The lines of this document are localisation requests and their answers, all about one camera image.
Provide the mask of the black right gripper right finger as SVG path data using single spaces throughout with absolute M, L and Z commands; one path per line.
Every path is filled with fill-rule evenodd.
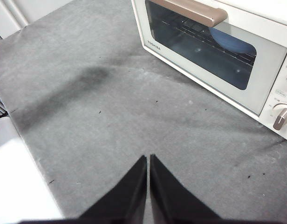
M 164 220 L 220 219 L 187 190 L 155 154 L 150 156 L 150 193 Z

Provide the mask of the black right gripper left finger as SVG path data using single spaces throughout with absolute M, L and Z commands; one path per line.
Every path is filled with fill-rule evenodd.
M 147 158 L 142 155 L 124 177 L 80 218 L 142 220 L 147 193 Z

